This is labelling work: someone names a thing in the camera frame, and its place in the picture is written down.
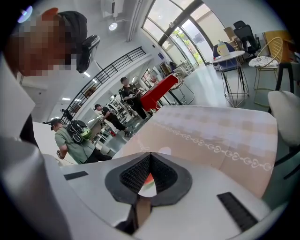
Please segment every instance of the chair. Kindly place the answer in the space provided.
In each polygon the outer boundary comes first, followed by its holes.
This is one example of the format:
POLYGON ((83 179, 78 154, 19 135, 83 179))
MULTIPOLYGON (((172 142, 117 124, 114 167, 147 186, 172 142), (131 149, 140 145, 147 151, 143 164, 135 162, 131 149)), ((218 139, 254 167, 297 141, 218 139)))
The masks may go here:
POLYGON ((255 101, 258 90, 273 91, 273 89, 259 88, 260 73, 262 71, 273 71, 274 75, 275 75, 275 79, 277 79, 277 76, 276 76, 277 69, 279 67, 279 64, 280 64, 281 58, 282 58, 282 46, 283 46, 282 38, 275 37, 270 42, 268 42, 265 47, 263 47, 263 49, 260 51, 260 53, 257 55, 256 58, 252 59, 249 62, 250 67, 256 68, 255 81, 254 81, 254 86, 253 86, 253 89, 255 90, 255 97, 254 97, 255 104, 258 104, 258 105, 264 106, 264 107, 269 107, 268 105, 264 105, 264 104, 261 104, 261 103, 258 103, 255 101), (262 52, 266 47, 269 48, 269 50, 271 52, 271 57, 262 56, 262 52), (257 87, 255 88, 257 72, 258 72, 258 80, 257 80, 257 87))
POLYGON ((178 68, 174 69, 174 72, 175 72, 175 73, 180 73, 180 74, 182 75, 182 77, 183 77, 182 84, 179 85, 179 87, 177 88, 177 89, 180 90, 180 92, 182 93, 182 96, 183 96, 183 97, 180 99, 180 101, 181 101, 182 99, 184 99, 185 102, 187 102, 186 99, 185 99, 185 95, 184 95, 183 92, 181 91, 182 85, 185 85, 185 86, 187 87, 187 89, 189 89, 190 92, 193 94, 192 100, 191 100, 189 103, 187 103, 187 105, 189 105, 189 104, 191 104, 191 102, 194 100, 195 94, 194 94, 193 91, 192 91, 192 90, 184 83, 185 77, 188 76, 188 73, 187 73, 186 71, 184 71, 181 67, 178 67, 178 68))
MULTIPOLYGON (((290 152, 275 162, 274 166, 284 163, 300 151, 300 98, 294 95, 294 81, 300 79, 300 63, 280 63, 278 81, 275 91, 268 93, 269 113, 277 120, 278 131, 284 142, 290 147, 290 152), (287 68, 290 78, 290 92, 279 91, 283 70, 287 68)), ((298 165, 284 177, 288 179, 300 170, 298 165)))
MULTIPOLYGON (((224 43, 226 44, 230 53, 235 51, 234 47, 231 46, 229 43, 227 43, 227 42, 224 42, 224 43)), ((218 45, 215 45, 213 48, 213 51, 212 51, 212 55, 215 58, 220 56, 220 54, 217 52, 217 48, 218 48, 218 45)), ((240 75, 240 83, 242 84, 243 90, 245 91, 245 84, 243 81, 242 71, 240 69, 240 63, 236 59, 231 59, 230 61, 220 62, 219 66, 220 66, 220 72, 223 74, 224 79, 226 79, 226 76, 224 74, 225 72, 228 72, 231 70, 236 70, 236 68, 237 68, 239 75, 240 75)), ((225 83, 226 83, 227 92, 229 93, 227 81, 225 81, 225 83)))
POLYGON ((234 34, 241 40, 243 44, 243 50, 255 57, 256 51, 261 48, 259 37, 256 35, 255 37, 253 36, 251 27, 249 25, 239 23, 237 26, 234 26, 236 27, 236 29, 233 30, 234 34))

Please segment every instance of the red panel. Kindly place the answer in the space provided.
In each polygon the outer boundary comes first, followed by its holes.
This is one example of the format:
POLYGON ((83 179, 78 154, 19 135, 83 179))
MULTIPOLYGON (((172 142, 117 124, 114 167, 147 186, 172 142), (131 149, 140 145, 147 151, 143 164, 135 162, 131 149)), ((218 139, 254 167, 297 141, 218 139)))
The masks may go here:
POLYGON ((178 83, 178 79, 173 75, 169 75, 161 80, 158 85, 141 97, 141 103, 144 109, 148 111, 151 108, 156 108, 157 101, 176 83, 178 83))

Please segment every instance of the metal railing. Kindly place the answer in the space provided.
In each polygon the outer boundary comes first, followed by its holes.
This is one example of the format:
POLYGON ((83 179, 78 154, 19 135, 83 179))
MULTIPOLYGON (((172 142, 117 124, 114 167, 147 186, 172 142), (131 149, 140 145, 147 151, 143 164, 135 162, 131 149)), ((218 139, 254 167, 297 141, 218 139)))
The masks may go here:
POLYGON ((137 60, 138 58, 145 55, 145 51, 142 47, 138 47, 122 57, 118 58, 116 61, 101 70, 96 76, 94 76, 76 95, 76 97, 71 101, 70 105, 67 107, 69 114, 64 114, 61 121, 68 124, 70 120, 76 115, 77 111, 83 106, 86 100, 109 78, 114 76, 121 69, 137 60))

